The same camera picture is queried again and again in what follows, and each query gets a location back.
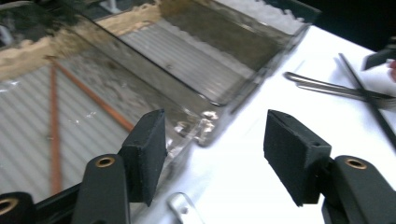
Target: white surface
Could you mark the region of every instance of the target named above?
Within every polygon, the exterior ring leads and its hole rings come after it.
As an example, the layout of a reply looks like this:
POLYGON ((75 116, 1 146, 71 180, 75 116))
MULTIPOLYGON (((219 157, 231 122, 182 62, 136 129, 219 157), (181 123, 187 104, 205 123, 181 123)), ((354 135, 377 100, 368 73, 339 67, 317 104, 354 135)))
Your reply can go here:
MULTIPOLYGON (((268 109, 288 113, 332 145, 332 158, 351 155, 372 163, 396 189, 396 157, 365 103, 297 88, 283 73, 296 72, 352 87, 334 58, 345 53, 357 71, 372 53, 317 27, 269 77, 222 137, 211 147, 194 147, 191 162, 180 178, 154 199, 147 220, 175 223, 166 197, 188 194, 206 223, 323 223, 318 204, 297 207, 263 156, 268 109)), ((385 65, 359 72, 372 90, 396 95, 385 65)), ((395 113, 388 113, 391 124, 395 113)))

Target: metal rod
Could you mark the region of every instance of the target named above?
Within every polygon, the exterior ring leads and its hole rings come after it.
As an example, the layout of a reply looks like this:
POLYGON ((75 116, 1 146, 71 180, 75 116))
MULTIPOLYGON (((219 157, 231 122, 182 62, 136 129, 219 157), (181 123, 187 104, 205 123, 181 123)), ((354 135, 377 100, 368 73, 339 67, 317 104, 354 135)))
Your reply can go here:
POLYGON ((50 171, 51 171, 51 193, 52 195, 62 190, 62 168, 61 168, 61 139, 59 133, 59 111, 58 94, 56 83, 56 67, 50 67, 50 171))
POLYGON ((368 103, 375 119, 379 123, 384 131, 385 135, 387 136, 389 142, 393 145, 393 150, 396 152, 396 135, 393 132, 392 128, 389 126, 388 122, 385 120, 384 116, 382 116, 381 112, 379 111, 378 104, 376 101, 370 96, 367 90, 364 88, 364 85, 359 80, 358 76, 356 75, 355 71, 352 69, 352 66, 347 61, 347 58, 344 54, 339 53, 341 60, 343 61, 344 65, 346 66, 349 74, 355 79, 356 81, 356 89, 361 93, 361 95, 365 98, 366 102, 368 103))
POLYGON ((72 75, 66 68, 64 68, 60 63, 58 63, 55 58, 47 57, 48 60, 52 62, 57 68, 59 68, 62 73, 64 73, 76 86, 78 86, 82 91, 84 91, 88 96, 91 97, 100 107, 102 107, 107 114, 109 114, 120 126, 122 126, 126 131, 130 132, 134 125, 126 119, 122 114, 115 110, 111 105, 106 103, 102 98, 100 98, 96 93, 94 93, 85 84, 79 81, 74 75, 72 75))

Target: tongs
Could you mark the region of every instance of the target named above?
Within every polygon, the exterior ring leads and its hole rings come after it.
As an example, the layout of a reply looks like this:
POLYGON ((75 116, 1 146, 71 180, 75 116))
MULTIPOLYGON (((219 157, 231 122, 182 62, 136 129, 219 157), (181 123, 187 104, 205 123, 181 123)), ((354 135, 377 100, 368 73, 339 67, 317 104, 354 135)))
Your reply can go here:
MULTIPOLYGON (((296 82, 297 87, 301 89, 328 93, 332 95, 344 96, 355 100, 365 101, 361 93, 355 89, 350 89, 348 87, 314 80, 309 77, 299 76, 292 72, 286 72, 284 76, 285 78, 296 82)), ((376 100, 378 106, 380 106, 381 108, 390 108, 396 106, 395 97, 375 91, 368 91, 368 92, 373 97, 373 99, 376 100)))

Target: white table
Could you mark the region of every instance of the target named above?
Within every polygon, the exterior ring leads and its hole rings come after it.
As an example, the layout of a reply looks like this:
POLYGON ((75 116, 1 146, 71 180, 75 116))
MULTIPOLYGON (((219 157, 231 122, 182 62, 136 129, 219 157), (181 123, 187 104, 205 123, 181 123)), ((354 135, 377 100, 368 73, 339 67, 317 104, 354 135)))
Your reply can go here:
MULTIPOLYGON (((367 88, 396 95, 385 65, 361 71, 372 52, 313 26, 211 147, 193 147, 187 169, 156 198, 142 223, 175 223, 166 198, 185 192, 206 223, 323 223, 318 204, 297 207, 263 156, 268 109, 288 113, 332 145, 332 158, 351 155, 372 163, 396 189, 396 153, 360 101, 305 91, 283 77, 286 71, 353 87, 334 58, 342 52, 367 88)), ((392 126, 396 113, 384 112, 392 126)))

